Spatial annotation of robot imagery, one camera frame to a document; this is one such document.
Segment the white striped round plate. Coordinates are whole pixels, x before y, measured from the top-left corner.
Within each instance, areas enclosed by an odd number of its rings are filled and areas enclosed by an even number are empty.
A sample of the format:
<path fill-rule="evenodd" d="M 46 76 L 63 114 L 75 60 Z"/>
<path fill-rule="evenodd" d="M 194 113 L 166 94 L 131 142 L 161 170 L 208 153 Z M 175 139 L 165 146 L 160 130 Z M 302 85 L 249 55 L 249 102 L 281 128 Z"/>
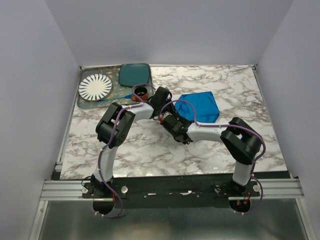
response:
<path fill-rule="evenodd" d="M 86 101 L 100 101 L 109 95 L 112 87 L 112 80 L 108 76 L 95 73 L 81 80 L 78 86 L 78 94 Z"/>

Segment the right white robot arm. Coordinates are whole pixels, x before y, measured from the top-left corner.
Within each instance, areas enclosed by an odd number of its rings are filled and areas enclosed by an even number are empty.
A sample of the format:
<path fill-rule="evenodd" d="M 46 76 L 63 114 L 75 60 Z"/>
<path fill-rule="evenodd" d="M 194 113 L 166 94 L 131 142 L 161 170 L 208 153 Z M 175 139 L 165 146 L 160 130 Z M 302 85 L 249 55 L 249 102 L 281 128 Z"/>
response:
<path fill-rule="evenodd" d="M 241 196 L 248 190 L 257 155 L 266 149 L 262 137 L 241 118 L 234 117 L 222 125 L 197 123 L 166 112 L 159 117 L 160 124 L 178 143 L 210 141 L 223 143 L 235 160 L 230 191 Z"/>

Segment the aluminium frame rail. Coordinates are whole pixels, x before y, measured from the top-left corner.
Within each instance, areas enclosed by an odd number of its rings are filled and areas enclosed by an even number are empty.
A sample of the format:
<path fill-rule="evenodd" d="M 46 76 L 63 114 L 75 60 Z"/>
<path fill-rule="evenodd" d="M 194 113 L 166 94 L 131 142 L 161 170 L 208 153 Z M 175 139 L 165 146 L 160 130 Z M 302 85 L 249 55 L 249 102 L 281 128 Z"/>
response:
<path fill-rule="evenodd" d="M 80 201 L 82 200 L 80 180 L 46 180 L 43 183 L 41 201 Z"/>

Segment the blue cloth napkin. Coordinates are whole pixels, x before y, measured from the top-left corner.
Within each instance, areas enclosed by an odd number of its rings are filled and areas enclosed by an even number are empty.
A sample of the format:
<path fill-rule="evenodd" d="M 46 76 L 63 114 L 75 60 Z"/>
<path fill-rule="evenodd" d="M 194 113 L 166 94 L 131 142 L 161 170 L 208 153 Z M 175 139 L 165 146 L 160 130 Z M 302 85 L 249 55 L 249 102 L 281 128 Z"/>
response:
<path fill-rule="evenodd" d="M 182 94 L 174 104 L 176 111 L 183 118 L 193 121 L 193 109 L 186 101 L 194 107 L 196 120 L 200 123 L 213 124 L 220 116 L 220 110 L 211 91 Z"/>

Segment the orange brown mug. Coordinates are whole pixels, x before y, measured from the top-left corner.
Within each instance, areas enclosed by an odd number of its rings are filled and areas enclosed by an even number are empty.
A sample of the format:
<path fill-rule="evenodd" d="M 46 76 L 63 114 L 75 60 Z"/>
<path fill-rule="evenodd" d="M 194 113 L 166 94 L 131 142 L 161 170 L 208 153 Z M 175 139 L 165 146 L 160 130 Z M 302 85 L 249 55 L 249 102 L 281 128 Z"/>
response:
<path fill-rule="evenodd" d="M 132 95 L 131 100 L 133 102 L 140 102 L 140 99 L 142 99 L 142 101 L 146 101 L 148 96 L 149 92 L 147 88 L 144 86 L 138 86 L 134 89 L 134 94 Z"/>

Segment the teal square plate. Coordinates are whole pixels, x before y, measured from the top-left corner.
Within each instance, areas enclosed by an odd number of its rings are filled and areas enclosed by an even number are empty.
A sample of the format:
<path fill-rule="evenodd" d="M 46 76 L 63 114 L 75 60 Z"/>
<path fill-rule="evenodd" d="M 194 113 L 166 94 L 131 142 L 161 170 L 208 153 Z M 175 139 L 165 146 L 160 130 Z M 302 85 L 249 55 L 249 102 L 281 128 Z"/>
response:
<path fill-rule="evenodd" d="M 151 69 L 146 63 L 122 64 L 119 70 L 118 82 L 121 86 L 133 87 L 137 84 L 147 84 L 151 79 Z"/>

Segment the blue plastic fork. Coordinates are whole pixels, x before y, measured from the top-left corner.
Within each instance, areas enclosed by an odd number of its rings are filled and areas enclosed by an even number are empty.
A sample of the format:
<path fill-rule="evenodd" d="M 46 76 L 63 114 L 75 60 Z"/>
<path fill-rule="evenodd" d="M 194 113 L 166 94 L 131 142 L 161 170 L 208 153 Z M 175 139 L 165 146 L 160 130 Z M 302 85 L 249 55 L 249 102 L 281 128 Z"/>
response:
<path fill-rule="evenodd" d="M 121 99 L 131 99 L 133 94 L 129 94 L 126 96 L 121 96 L 121 97 L 115 97 L 115 98 L 110 98 L 110 99 L 104 99 L 104 100 L 99 100 L 98 103 L 103 103 L 103 102 L 109 102 L 109 101 L 114 101 L 114 100 L 121 100 Z"/>

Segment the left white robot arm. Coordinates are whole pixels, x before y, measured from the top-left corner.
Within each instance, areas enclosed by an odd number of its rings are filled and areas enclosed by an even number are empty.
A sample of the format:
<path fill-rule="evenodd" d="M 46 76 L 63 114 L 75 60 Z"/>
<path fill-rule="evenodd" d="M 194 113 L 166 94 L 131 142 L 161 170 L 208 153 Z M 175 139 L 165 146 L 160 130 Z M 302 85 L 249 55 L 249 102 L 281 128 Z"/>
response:
<path fill-rule="evenodd" d="M 149 99 L 138 99 L 140 102 L 130 105 L 112 103 L 98 122 L 95 132 L 104 146 L 98 155 L 96 170 L 90 176 L 90 183 L 83 185 L 87 195 L 101 198 L 116 195 L 109 182 L 114 176 L 113 165 L 119 146 L 127 138 L 132 124 L 157 117 L 161 108 L 172 99 L 172 93 L 159 87 Z"/>

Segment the green patterned tray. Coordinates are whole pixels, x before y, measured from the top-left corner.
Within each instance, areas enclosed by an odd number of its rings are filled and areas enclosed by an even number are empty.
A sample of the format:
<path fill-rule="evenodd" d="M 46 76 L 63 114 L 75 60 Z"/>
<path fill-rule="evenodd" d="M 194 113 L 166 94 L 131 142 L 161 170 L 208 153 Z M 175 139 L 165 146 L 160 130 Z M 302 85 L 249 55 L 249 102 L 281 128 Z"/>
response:
<path fill-rule="evenodd" d="M 81 109 L 104 108 L 112 103 L 134 104 L 133 87 L 137 84 L 154 94 L 151 68 L 146 63 L 101 66 L 83 69 L 78 84 L 77 106 Z"/>

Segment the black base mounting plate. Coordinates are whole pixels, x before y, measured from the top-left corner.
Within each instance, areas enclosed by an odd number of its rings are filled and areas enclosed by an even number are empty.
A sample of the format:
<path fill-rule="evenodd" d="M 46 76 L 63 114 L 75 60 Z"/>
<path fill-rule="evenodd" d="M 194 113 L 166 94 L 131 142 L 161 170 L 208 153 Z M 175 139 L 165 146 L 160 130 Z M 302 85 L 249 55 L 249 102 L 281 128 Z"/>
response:
<path fill-rule="evenodd" d="M 99 209 L 162 208 L 245 208 L 259 197 L 259 186 L 251 180 L 246 186 L 232 182 L 232 174 L 198 174 L 147 177 L 115 177 L 106 187 L 90 179 L 82 197 L 92 199 Z"/>

